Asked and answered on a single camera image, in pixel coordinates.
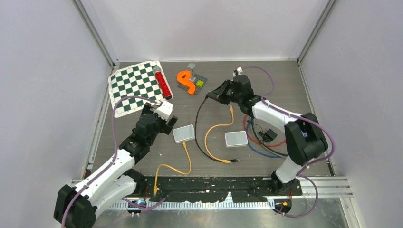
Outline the white network switch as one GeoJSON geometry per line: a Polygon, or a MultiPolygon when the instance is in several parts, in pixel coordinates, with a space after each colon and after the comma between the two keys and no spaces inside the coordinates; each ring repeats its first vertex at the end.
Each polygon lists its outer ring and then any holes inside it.
{"type": "Polygon", "coordinates": [[[173,129],[173,138],[176,143],[195,139],[195,129],[192,124],[173,129]]]}
{"type": "Polygon", "coordinates": [[[248,144],[248,138],[245,131],[226,132],[224,134],[225,145],[228,148],[241,147],[248,144]]]}

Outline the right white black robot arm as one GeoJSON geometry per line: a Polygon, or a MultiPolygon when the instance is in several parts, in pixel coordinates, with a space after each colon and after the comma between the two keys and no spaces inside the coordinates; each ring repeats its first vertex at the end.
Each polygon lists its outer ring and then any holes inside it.
{"type": "Polygon", "coordinates": [[[328,149],[324,132],[314,114],[297,114],[274,105],[254,93],[246,75],[225,80],[206,96],[223,105],[236,103],[244,114],[265,121],[285,134],[288,156],[272,173],[269,182],[272,191],[278,195],[285,194],[303,168],[328,149]]]}

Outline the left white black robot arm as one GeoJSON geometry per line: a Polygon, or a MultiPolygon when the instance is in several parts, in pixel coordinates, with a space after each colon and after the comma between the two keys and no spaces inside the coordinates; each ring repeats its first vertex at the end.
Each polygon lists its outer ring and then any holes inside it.
{"type": "Polygon", "coordinates": [[[59,190],[53,218],[64,228],[91,228],[113,203],[130,194],[142,196],[146,178],[133,166],[150,151],[158,134],[170,134],[178,120],[172,112],[168,101],[156,107],[146,103],[132,134],[112,157],[75,186],[59,190]]]}

